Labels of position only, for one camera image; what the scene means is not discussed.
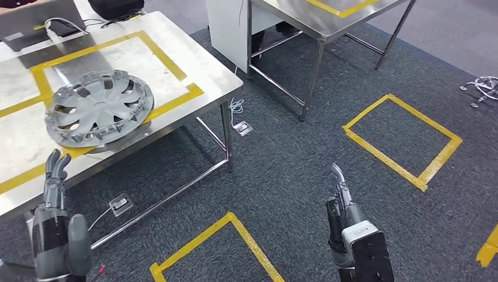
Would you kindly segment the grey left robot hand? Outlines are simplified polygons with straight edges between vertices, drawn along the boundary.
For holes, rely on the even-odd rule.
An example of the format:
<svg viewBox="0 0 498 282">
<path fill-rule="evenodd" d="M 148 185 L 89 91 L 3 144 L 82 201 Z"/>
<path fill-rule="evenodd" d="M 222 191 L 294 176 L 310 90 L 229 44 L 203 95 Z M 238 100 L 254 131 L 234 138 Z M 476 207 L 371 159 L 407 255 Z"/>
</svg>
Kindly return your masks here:
<svg viewBox="0 0 498 282">
<path fill-rule="evenodd" d="M 86 281 L 93 264 L 88 223 L 65 209 L 65 166 L 71 156 L 54 149 L 45 164 L 43 203 L 34 211 L 32 248 L 37 281 Z"/>
</svg>

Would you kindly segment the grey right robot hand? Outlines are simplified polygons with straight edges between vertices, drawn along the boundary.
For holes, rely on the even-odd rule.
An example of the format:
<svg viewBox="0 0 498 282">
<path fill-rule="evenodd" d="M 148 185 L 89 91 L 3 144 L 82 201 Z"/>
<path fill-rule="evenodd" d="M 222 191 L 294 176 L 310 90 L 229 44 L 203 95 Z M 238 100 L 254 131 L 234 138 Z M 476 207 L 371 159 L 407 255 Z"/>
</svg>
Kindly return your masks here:
<svg viewBox="0 0 498 282">
<path fill-rule="evenodd" d="M 332 164 L 332 175 L 333 195 L 327 199 L 325 204 L 330 229 L 328 243 L 334 255 L 345 256 L 346 247 L 342 231 L 365 220 L 365 216 L 359 206 L 352 201 L 343 172 L 336 163 Z"/>
</svg>

